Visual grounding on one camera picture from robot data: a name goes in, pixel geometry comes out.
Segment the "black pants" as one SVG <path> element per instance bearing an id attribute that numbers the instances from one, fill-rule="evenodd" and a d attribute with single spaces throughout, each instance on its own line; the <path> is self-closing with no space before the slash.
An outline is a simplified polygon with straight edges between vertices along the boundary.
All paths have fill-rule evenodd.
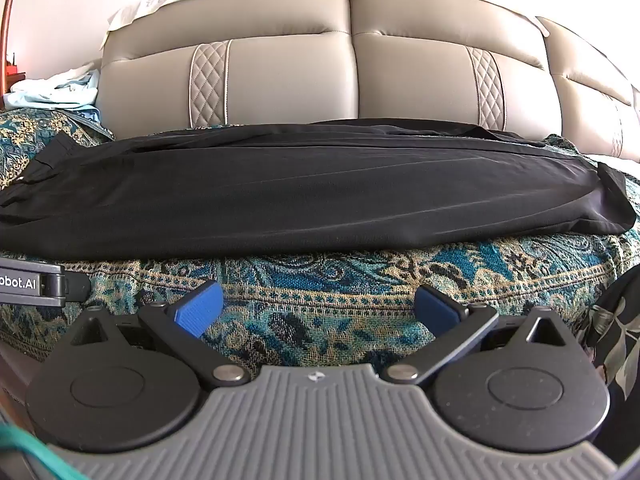
<path id="1" fill-rule="evenodd" d="M 49 260 L 420 249 L 629 231 L 625 177 L 513 133 L 359 119 L 60 133 L 1 193 L 1 247 Z"/>

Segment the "teal paisley sofa cover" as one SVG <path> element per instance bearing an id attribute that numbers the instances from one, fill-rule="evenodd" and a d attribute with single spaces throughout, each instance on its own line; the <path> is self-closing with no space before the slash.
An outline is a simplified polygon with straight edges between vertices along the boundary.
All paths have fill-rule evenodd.
<path id="1" fill-rule="evenodd" d="M 94 148 L 113 139 L 88 119 L 56 110 L 1 113 L 1 189 L 59 134 Z M 380 368 L 432 339 L 410 314 L 422 283 L 460 302 L 486 301 L 504 314 L 550 304 L 582 336 L 592 306 L 608 285 L 639 264 L 639 163 L 584 155 L 627 179 L 636 225 L 620 235 L 501 237 L 406 252 L 266 255 L 195 260 L 62 263 L 84 272 L 84 306 L 136 313 L 153 301 L 174 301 L 208 280 L 224 289 L 224 313 L 206 344 L 250 370 L 262 365 L 371 363 Z M 1 305 L 1 340 L 44 360 L 75 321 L 79 304 L 63 309 Z"/>

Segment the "light blue clothes pile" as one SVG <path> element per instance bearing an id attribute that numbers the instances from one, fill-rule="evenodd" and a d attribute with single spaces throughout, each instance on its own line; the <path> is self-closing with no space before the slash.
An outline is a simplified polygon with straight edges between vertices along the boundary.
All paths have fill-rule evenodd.
<path id="1" fill-rule="evenodd" d="M 40 110 L 88 110 L 98 96 L 100 71 L 91 66 L 51 76 L 24 79 L 3 96 L 7 110 L 29 107 Z"/>

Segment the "floral black garment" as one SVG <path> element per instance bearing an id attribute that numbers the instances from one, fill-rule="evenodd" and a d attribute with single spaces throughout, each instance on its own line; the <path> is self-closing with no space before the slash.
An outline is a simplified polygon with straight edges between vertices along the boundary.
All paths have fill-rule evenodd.
<path id="1" fill-rule="evenodd" d="M 639 382 L 639 266 L 608 286 L 588 313 L 582 343 L 605 385 L 627 401 Z"/>

